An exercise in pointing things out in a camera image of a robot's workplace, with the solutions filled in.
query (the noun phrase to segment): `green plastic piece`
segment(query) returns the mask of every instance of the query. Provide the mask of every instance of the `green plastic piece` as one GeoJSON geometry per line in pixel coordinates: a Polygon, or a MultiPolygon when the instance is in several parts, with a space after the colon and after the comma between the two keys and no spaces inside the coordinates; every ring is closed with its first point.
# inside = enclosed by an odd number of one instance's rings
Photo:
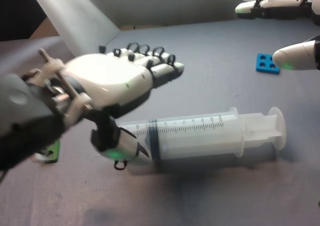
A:
{"type": "Polygon", "coordinates": [[[51,144],[47,149],[48,160],[45,164],[53,164],[59,160],[59,151],[60,151],[60,140],[57,140],[55,143],[51,144]]]}

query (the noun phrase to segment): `gray tabletop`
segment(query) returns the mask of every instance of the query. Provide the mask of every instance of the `gray tabletop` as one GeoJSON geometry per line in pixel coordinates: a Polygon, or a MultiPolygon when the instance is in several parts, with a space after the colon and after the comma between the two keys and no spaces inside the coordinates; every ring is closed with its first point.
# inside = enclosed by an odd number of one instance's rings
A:
{"type": "MultiPolygon", "coordinates": [[[[84,121],[63,136],[58,163],[26,161],[9,172],[0,187],[0,225],[319,225],[320,72],[255,71],[258,53],[272,54],[319,32],[308,19],[121,32],[108,51],[129,42],[163,46],[185,64],[185,72],[119,122],[218,113],[232,106],[240,114],[267,114],[276,106],[287,123],[285,148],[277,152],[265,144],[245,150],[242,158],[214,156],[116,171],[91,146],[95,126],[84,121]]],[[[58,37],[10,44],[0,52],[1,73],[39,67],[41,58],[30,50],[39,45],[53,57],[72,57],[58,37]]]]}

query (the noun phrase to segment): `transparent syringe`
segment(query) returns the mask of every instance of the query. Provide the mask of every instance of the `transparent syringe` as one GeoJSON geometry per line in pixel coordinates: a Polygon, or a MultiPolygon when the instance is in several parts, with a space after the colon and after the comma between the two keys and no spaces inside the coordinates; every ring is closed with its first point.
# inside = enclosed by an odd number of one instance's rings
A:
{"type": "Polygon", "coordinates": [[[271,142],[277,150],[287,140],[286,122],[277,107],[268,115],[228,112],[183,116],[121,125],[133,133],[154,161],[179,158],[235,154],[241,157],[245,148],[271,142]]]}

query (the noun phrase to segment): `syringe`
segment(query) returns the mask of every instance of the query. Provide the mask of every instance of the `syringe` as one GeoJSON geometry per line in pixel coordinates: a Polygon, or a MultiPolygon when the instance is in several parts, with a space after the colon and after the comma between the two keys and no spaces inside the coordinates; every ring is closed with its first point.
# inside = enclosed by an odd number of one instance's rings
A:
{"type": "Polygon", "coordinates": [[[133,133],[154,161],[235,154],[271,142],[277,150],[287,140],[286,122],[277,107],[268,115],[228,112],[152,119],[121,125],[133,133]]]}

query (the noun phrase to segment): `blue block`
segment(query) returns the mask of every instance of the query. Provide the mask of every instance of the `blue block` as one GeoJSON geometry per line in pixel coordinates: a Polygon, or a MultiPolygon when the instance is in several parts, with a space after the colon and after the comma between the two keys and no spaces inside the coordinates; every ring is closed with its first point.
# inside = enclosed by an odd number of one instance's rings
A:
{"type": "Polygon", "coordinates": [[[280,73],[278,68],[272,61],[272,54],[258,53],[256,56],[255,70],[258,72],[276,74],[280,73]]]}

